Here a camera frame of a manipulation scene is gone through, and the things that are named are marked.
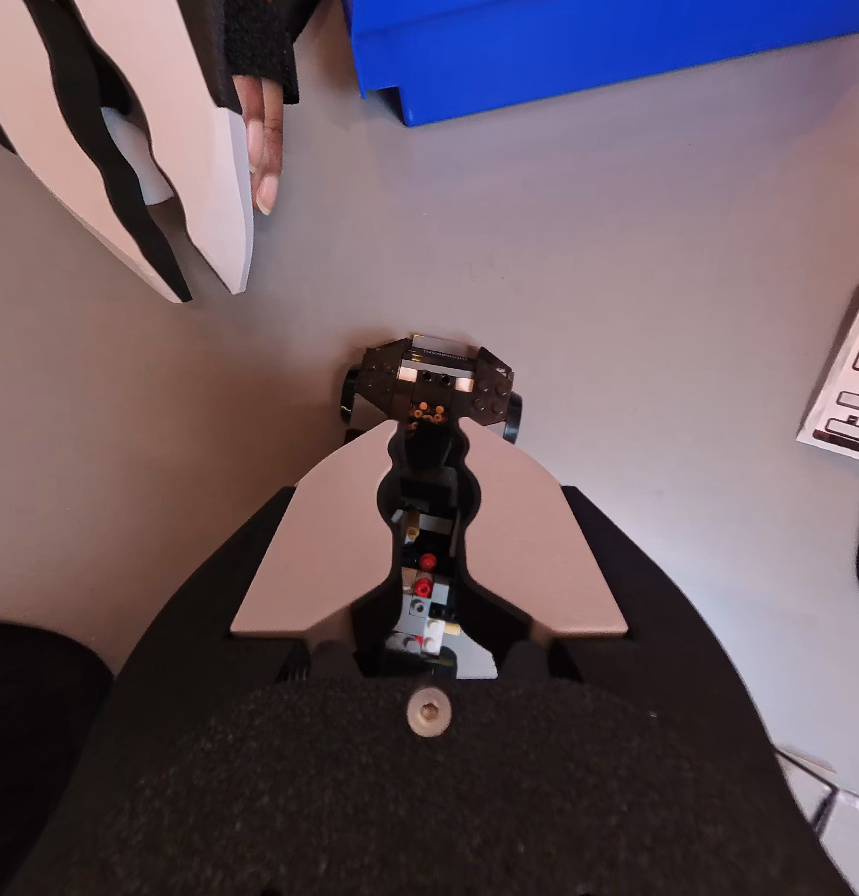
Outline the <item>blue plastic bin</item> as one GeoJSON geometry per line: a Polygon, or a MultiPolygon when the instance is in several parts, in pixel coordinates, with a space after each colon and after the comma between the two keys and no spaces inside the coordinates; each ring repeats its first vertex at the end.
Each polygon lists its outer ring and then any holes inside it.
{"type": "Polygon", "coordinates": [[[408,126],[859,32],[859,1],[345,1],[408,126]]]}

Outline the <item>clear lego windshield piece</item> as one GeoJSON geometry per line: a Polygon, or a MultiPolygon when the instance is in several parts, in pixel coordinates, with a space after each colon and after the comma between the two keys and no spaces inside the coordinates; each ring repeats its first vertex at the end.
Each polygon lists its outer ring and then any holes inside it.
{"type": "Polygon", "coordinates": [[[848,788],[828,761],[785,746],[773,746],[786,783],[820,841],[838,813],[859,812],[859,793],[848,788]]]}

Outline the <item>person's left hand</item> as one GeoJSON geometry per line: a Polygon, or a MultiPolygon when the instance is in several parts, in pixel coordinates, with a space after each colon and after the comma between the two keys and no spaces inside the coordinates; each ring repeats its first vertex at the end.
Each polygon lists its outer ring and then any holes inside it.
{"type": "Polygon", "coordinates": [[[300,100],[293,45],[318,1],[226,1],[224,54],[241,106],[253,206],[275,207],[284,110],[300,100]]]}

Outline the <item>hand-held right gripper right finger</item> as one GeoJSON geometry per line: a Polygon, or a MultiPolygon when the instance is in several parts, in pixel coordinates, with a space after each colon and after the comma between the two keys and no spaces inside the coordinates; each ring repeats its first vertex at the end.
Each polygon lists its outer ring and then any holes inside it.
{"type": "Polygon", "coordinates": [[[479,487],[465,529],[469,577],[527,617],[528,637],[621,637],[628,626],[558,480],[469,418],[466,470],[479,487]]]}

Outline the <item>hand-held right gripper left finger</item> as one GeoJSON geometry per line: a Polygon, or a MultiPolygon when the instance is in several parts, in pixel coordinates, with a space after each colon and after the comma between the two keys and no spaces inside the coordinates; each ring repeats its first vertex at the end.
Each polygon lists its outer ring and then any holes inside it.
{"type": "Polygon", "coordinates": [[[388,420],[315,465],[287,509],[231,624],[237,636],[310,636],[379,587],[394,538],[378,503],[393,468],[388,420]]]}

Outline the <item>lego sticker sheet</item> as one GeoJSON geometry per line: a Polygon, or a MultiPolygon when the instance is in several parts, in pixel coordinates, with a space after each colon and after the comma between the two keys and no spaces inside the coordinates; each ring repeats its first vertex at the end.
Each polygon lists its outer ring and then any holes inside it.
{"type": "Polygon", "coordinates": [[[859,301],[853,310],[796,440],[859,461],[859,301]]]}

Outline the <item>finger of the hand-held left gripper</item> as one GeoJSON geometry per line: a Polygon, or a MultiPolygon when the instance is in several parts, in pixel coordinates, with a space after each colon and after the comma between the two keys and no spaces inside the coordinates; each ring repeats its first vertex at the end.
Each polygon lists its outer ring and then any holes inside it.
{"type": "Polygon", "coordinates": [[[80,1],[92,41],[132,90],[189,239],[239,294],[252,261],[246,129],[223,52],[222,2],[80,1]]]}
{"type": "Polygon", "coordinates": [[[191,300],[137,174],[101,113],[76,19],[54,2],[0,2],[0,130],[47,189],[169,301],[191,300]]]}

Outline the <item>lego car model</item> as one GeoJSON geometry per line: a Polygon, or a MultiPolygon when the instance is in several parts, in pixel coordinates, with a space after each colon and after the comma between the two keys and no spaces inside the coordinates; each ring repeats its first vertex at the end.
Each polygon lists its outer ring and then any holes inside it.
{"type": "Polygon", "coordinates": [[[403,428],[393,524],[401,560],[401,615],[382,645],[357,654],[366,676],[454,678],[470,640],[459,598],[465,514],[458,463],[466,453],[453,423],[467,417],[515,444],[523,400],[514,372],[489,350],[414,334],[368,348],[343,381],[344,444],[381,422],[403,428]]]}

